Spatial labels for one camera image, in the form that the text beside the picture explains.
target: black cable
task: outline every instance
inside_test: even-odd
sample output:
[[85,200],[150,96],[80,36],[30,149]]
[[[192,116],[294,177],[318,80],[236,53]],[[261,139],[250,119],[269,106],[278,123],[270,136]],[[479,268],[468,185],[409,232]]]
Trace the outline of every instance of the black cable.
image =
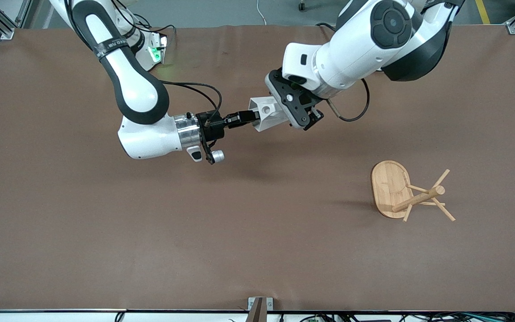
[[466,315],[465,312],[439,312],[429,317],[429,322],[470,322],[471,317]]
[[212,85],[209,85],[209,84],[205,84],[203,82],[173,82],[173,81],[161,81],[163,82],[163,84],[168,84],[168,85],[177,85],[177,86],[182,86],[182,85],[191,85],[191,86],[204,86],[204,87],[207,87],[207,88],[211,88],[212,90],[214,90],[216,92],[216,94],[218,94],[218,104],[217,106],[215,107],[214,109],[214,112],[212,114],[212,116],[208,119],[208,120],[211,120],[216,114],[217,112],[220,110],[221,108],[221,103],[222,103],[222,96],[221,96],[221,93],[220,91],[215,88],[214,86]]
[[355,322],[361,322],[360,320],[357,320],[357,318],[355,317],[355,314],[353,314],[353,315],[347,314],[347,317],[352,318]]
[[135,16],[139,17],[140,19],[144,20],[145,24],[143,24],[144,27],[146,28],[152,28],[152,25],[148,22],[148,19],[144,18],[143,16],[137,14],[137,13],[133,13]]
[[122,319],[124,318],[124,314],[125,314],[125,312],[117,313],[116,316],[114,317],[114,322],[121,322]]
[[335,27],[331,26],[330,24],[327,24],[327,22],[319,22],[319,24],[316,24],[315,26],[325,26],[331,30],[333,30],[333,32],[335,32]]
[[327,99],[327,104],[329,104],[329,107],[331,108],[331,110],[333,110],[333,112],[335,113],[335,115],[345,121],[345,122],[353,122],[353,121],[356,121],[360,118],[362,118],[364,116],[364,114],[366,113],[366,111],[368,110],[368,106],[371,102],[371,92],[368,90],[368,85],[367,85],[367,81],[364,80],[364,79],[361,79],[361,81],[363,81],[363,84],[365,86],[365,90],[367,92],[367,102],[365,104],[365,108],[363,109],[363,112],[361,112],[358,116],[356,116],[355,118],[352,118],[352,119],[347,119],[347,118],[344,118],[343,116],[341,116],[341,114],[339,113],[339,111],[337,110],[337,107],[335,107],[335,105],[333,105],[333,102],[331,102],[331,100],[328,98]]
[[147,31],[149,33],[157,33],[159,31],[162,31],[164,29],[167,29],[167,28],[174,28],[174,34],[176,33],[176,27],[174,25],[168,25],[166,27],[162,27],[160,29],[156,29],[156,30],[150,30],[150,29],[142,29],[141,27],[137,26],[134,22],[130,22],[126,16],[124,16],[120,10],[120,8],[117,6],[116,2],[118,2],[123,8],[125,8],[126,10],[128,10],[128,8],[122,3],[120,2],[120,0],[110,0],[113,4],[114,4],[114,7],[116,8],[116,10],[118,10],[118,12],[120,13],[120,15],[123,17],[124,20],[126,20],[131,26],[139,29],[139,30],[142,30],[142,31]]
[[413,315],[411,315],[411,316],[412,316],[413,318],[417,318],[417,319],[419,319],[419,320],[423,320],[423,321],[428,321],[428,320],[429,320],[429,317],[428,317],[428,316],[423,315],[424,317],[421,317],[421,316],[419,316],[419,315],[420,315],[420,314],[413,314]]
[[210,98],[208,95],[206,95],[206,93],[202,92],[198,88],[194,88],[194,87],[191,87],[191,86],[188,86],[188,85],[179,85],[179,84],[169,84],[169,85],[180,86],[180,87],[184,87],[184,88],[188,88],[190,90],[193,90],[194,92],[199,93],[200,95],[204,96],[207,100],[209,100],[209,102],[212,104],[212,106],[214,106],[215,109],[217,108],[216,103],[214,102],[214,100],[212,100],[212,98]]
[[331,318],[329,315],[327,314],[319,314],[319,317],[321,317],[321,320],[325,321],[325,322],[337,322],[335,321],[334,318]]
[[317,315],[308,316],[307,318],[303,318],[300,322],[305,322],[309,320],[310,318],[317,318]]
[[79,28],[77,27],[77,25],[75,24],[74,20],[73,20],[73,0],[63,0],[63,3],[65,4],[65,10],[67,12],[67,18],[69,18],[69,23],[71,24],[71,26],[73,27],[73,30],[75,31],[75,33],[78,35],[78,37],[80,38],[80,40],[89,48],[90,48],[90,45],[89,43],[84,39],[84,37],[82,36],[82,34],[80,33],[80,30]]
[[[331,26],[330,24],[327,24],[326,22],[319,22],[319,24],[316,24],[315,26],[325,26],[333,31],[335,31],[335,28],[333,26]],[[331,102],[331,100],[327,99],[327,104],[329,104],[329,107],[331,108],[331,110],[333,110],[333,113],[335,113],[335,115],[340,119],[340,120],[343,120],[345,122],[353,122],[353,121],[356,121],[360,118],[362,118],[364,116],[364,114],[366,113],[366,111],[368,110],[368,106],[369,106],[369,103],[371,101],[371,92],[368,90],[368,85],[367,85],[367,81],[364,80],[364,79],[361,79],[361,81],[363,81],[363,85],[365,86],[365,90],[367,92],[367,103],[365,104],[365,108],[363,109],[363,112],[361,112],[361,114],[359,114],[358,116],[356,116],[356,118],[352,118],[352,119],[348,119],[348,118],[344,118],[343,116],[341,116],[341,114],[339,113],[339,111],[337,110],[337,107],[335,107],[335,105],[333,105],[333,102]]]

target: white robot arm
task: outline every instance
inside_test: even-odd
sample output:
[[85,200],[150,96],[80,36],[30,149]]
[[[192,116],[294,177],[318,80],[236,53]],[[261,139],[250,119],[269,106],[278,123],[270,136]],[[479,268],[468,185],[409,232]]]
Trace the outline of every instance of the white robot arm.
[[256,130],[286,120],[308,130],[327,100],[377,69],[393,81],[416,80],[440,61],[450,27],[464,0],[429,0],[422,13],[405,0],[350,0],[324,45],[290,43],[282,68],[266,76],[273,97],[252,98]]
[[282,68],[266,76],[272,97],[252,98],[249,110],[221,117],[218,109],[168,115],[164,84],[149,71],[161,57],[160,35],[137,28],[115,0],[50,0],[94,51],[114,86],[123,118],[121,144],[134,159],[186,149],[194,161],[224,159],[211,151],[225,128],[252,124],[263,131],[289,121],[308,130],[323,118],[315,108],[379,68],[394,81],[427,74],[442,57],[450,26],[464,0],[428,0],[422,14],[405,0],[351,0],[339,14],[337,32],[324,45],[290,43]]

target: wooden mug tree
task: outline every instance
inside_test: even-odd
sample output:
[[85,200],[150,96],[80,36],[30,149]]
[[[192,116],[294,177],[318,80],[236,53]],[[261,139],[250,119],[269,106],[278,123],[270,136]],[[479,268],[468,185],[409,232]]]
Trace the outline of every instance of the wooden mug tree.
[[[448,169],[444,171],[433,187],[427,190],[411,185],[409,173],[400,163],[382,161],[374,167],[371,174],[372,190],[379,212],[389,218],[403,218],[403,222],[406,222],[413,206],[423,204],[438,206],[450,220],[455,221],[452,214],[446,210],[445,204],[436,198],[445,193],[441,183],[449,172]],[[415,196],[413,190],[421,194]]]

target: wooden dowel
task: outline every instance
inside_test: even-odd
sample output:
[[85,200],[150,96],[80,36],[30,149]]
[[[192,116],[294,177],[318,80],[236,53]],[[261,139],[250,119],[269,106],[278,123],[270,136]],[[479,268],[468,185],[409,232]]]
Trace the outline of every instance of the wooden dowel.
[[423,206],[436,206],[436,204],[434,202],[421,202],[419,204],[422,204]]
[[433,202],[440,208],[440,210],[442,210],[442,212],[444,212],[444,214],[451,220],[451,221],[455,221],[456,218],[454,218],[450,212],[448,212],[448,210],[446,210],[446,208],[444,208],[444,206],[442,206],[440,204],[440,202],[438,202],[437,198],[432,198]]
[[433,184],[433,187],[436,187],[436,186],[439,186],[442,181],[444,180],[444,178],[446,178],[446,176],[448,175],[448,173],[450,172],[449,169],[446,169],[446,171],[444,171],[444,173],[438,178],[438,180]]
[[423,188],[419,188],[417,186],[413,186],[413,185],[408,185],[406,186],[407,188],[411,188],[413,190],[417,190],[417,191],[420,191],[420,192],[424,192],[425,194],[429,193],[429,191],[427,189],[423,189]]
[[406,222],[407,220],[409,220],[409,214],[412,209],[413,209],[413,205],[409,204],[409,207],[406,209],[405,217],[402,219],[403,222]]
[[409,207],[409,204],[418,204],[423,201],[431,200],[432,198],[436,196],[440,196],[444,194],[445,189],[442,186],[433,187],[431,190],[428,191],[428,193],[421,193],[417,196],[413,196],[413,198],[410,198],[409,200],[405,200],[399,204],[396,204],[393,206],[393,212],[400,212],[401,210],[405,210]]

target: wooden base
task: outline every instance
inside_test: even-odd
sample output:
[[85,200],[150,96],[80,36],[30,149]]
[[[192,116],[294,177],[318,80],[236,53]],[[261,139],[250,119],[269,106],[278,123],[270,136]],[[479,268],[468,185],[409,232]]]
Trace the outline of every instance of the wooden base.
[[407,210],[393,212],[393,206],[413,198],[405,167],[396,161],[382,161],[372,169],[371,182],[379,212],[388,218],[404,218]]

